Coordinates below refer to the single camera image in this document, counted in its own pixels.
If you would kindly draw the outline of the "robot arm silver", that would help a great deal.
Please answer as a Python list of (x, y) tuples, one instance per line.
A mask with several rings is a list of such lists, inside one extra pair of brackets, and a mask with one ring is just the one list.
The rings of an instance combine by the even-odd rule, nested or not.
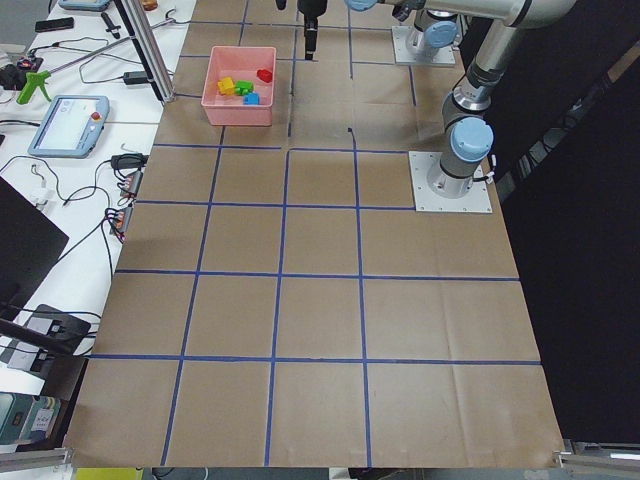
[(572, 1), (391, 1), (392, 15), (405, 20), (412, 11), (488, 18), (491, 27), (473, 61), (447, 95), (442, 107), (448, 146), (427, 173), (437, 195), (457, 199), (476, 181), (474, 173), (489, 156), (493, 131), (483, 115), (526, 29), (548, 26), (574, 6)]
[(406, 40), (408, 49), (417, 55), (435, 54), (460, 39), (458, 15), (442, 10), (416, 12), (412, 30)]

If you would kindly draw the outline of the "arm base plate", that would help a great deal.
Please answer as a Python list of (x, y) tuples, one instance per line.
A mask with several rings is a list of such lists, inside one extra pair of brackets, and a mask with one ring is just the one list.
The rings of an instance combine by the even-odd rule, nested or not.
[(485, 181), (450, 177), (442, 168), (441, 152), (409, 151), (415, 210), (437, 214), (491, 214)]
[(433, 24), (424, 32), (412, 26), (393, 26), (392, 40), (395, 63), (453, 67), (456, 63), (452, 45), (457, 28), (452, 22)]

